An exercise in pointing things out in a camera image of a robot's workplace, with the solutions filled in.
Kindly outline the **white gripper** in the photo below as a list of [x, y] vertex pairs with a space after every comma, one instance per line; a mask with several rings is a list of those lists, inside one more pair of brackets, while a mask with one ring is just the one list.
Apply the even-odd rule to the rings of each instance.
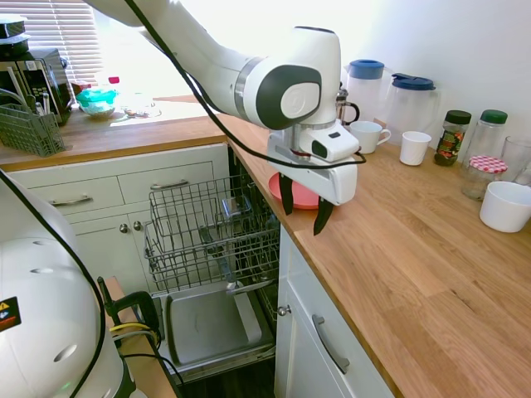
[[358, 178], [357, 165], [338, 167], [339, 161], [337, 161], [330, 169], [310, 169], [309, 166], [324, 166], [327, 163], [315, 157], [296, 156], [285, 144], [284, 133], [281, 131], [270, 134], [267, 155], [281, 162], [303, 166], [303, 168], [293, 168], [272, 163], [280, 172], [280, 198], [286, 215], [290, 215], [294, 208], [293, 181], [320, 197], [313, 226], [314, 235], [318, 235], [325, 228], [335, 206], [342, 205], [354, 197]]

